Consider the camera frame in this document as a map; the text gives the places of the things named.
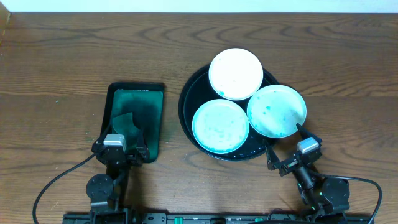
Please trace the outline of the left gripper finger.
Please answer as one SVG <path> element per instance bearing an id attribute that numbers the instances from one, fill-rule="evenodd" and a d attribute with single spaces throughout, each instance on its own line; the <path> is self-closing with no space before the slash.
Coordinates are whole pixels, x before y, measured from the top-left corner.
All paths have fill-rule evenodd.
<path id="1" fill-rule="evenodd" d="M 136 149 L 147 149 L 143 130 L 140 130 L 137 136 Z"/>
<path id="2" fill-rule="evenodd" d="M 98 144 L 103 145 L 103 142 L 108 134 L 112 133 L 112 126 L 109 124 L 102 132 L 98 138 Z"/>

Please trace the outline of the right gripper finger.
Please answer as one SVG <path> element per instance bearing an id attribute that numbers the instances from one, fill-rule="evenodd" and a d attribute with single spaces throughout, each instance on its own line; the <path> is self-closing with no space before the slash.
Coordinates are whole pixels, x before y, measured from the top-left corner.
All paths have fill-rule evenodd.
<path id="1" fill-rule="evenodd" d="M 274 152 L 274 146 L 277 143 L 276 139 L 263 139 L 262 143 L 265 147 L 267 156 L 267 168 L 269 170 L 275 170 L 278 168 L 280 162 L 277 154 Z"/>
<path id="2" fill-rule="evenodd" d="M 303 140 L 308 138 L 314 138 L 314 140 L 316 140 L 317 143 L 319 144 L 322 143 L 323 140 L 321 138 L 311 133 L 309 130 L 305 129 L 301 124 L 297 123 L 296 127 Z"/>

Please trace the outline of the green sponge cloth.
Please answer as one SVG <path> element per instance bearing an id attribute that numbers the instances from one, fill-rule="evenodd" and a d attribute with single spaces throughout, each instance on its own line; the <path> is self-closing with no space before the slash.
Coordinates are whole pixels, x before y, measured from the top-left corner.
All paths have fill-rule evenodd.
<path id="1" fill-rule="evenodd" d="M 126 150 L 132 151 L 136 148 L 140 129 L 133 122 L 133 114 L 125 113 L 112 119 L 113 133 L 122 134 L 126 141 Z"/>

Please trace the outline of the teal plate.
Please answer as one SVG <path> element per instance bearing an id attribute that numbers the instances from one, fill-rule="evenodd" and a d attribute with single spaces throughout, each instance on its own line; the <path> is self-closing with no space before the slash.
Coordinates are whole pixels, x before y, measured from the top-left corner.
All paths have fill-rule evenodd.
<path id="1" fill-rule="evenodd" d="M 285 85 L 269 85 L 249 100 L 246 113 L 250 125 L 268 138 L 285 138 L 298 131 L 307 118 L 307 106 L 299 92 Z"/>
<path id="2" fill-rule="evenodd" d="M 227 154 L 244 144 L 249 135 L 249 121 L 238 104 L 224 99 L 211 100 L 195 112 L 192 133 L 206 151 Z"/>

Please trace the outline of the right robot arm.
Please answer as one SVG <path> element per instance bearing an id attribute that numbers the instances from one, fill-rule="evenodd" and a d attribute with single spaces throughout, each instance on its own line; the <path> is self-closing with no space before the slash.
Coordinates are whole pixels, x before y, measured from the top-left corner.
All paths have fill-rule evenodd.
<path id="1" fill-rule="evenodd" d="M 307 206 L 300 212 L 302 219 L 315 222 L 320 217 L 343 213 L 349 209 L 349 182 L 345 179 L 322 177 L 314 166 L 321 156 L 322 140 L 302 125 L 296 124 L 302 140 L 291 157 L 280 161 L 273 149 L 266 151 L 267 168 L 278 170 L 280 176 L 292 173 L 299 194 Z"/>

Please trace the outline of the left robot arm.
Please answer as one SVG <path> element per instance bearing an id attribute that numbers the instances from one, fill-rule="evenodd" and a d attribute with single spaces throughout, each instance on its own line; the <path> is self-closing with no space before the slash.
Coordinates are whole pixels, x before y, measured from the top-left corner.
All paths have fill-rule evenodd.
<path id="1" fill-rule="evenodd" d="M 106 166 L 104 174 L 94 175 L 86 185 L 91 211 L 95 214 L 118 212 L 123 208 L 129 171 L 141 166 L 150 156 L 144 140 L 144 132 L 137 134 L 135 148 L 128 152 L 125 136 L 112 134 L 109 125 L 93 143 L 91 151 L 100 163 Z"/>

